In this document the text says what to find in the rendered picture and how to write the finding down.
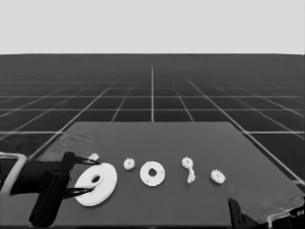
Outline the large thick white disc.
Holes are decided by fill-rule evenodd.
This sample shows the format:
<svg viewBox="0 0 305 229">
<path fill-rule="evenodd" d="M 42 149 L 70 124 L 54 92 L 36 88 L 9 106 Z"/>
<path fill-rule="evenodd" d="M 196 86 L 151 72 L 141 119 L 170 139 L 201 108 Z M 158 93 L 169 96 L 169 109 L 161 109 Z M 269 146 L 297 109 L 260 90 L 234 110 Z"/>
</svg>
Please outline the large thick white disc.
<svg viewBox="0 0 305 229">
<path fill-rule="evenodd" d="M 75 199 L 83 206 L 96 206 L 112 194 L 117 180 L 116 169 L 110 163 L 94 165 L 85 170 L 75 183 L 76 188 L 92 187 L 93 190 Z"/>
</svg>

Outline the larger white gear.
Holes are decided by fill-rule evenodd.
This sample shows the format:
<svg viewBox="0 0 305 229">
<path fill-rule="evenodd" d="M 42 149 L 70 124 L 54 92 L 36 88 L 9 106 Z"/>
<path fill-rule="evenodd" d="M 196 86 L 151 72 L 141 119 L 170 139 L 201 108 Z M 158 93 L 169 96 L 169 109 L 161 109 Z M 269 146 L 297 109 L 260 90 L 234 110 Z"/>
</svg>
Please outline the larger white gear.
<svg viewBox="0 0 305 229">
<path fill-rule="evenodd" d="M 212 170 L 210 177 L 216 184 L 223 184 L 226 181 L 226 176 L 218 169 Z"/>
</svg>

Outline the white round carrier with pins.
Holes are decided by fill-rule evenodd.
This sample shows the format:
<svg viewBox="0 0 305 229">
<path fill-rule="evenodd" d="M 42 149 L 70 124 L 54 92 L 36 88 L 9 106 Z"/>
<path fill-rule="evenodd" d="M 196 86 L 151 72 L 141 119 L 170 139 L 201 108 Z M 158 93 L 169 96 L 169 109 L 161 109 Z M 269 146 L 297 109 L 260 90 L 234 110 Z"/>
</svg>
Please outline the white round carrier with pins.
<svg viewBox="0 0 305 229">
<path fill-rule="evenodd" d="M 166 172 L 158 161 L 147 161 L 142 165 L 139 175 L 145 185 L 156 187 L 164 181 Z"/>
</svg>

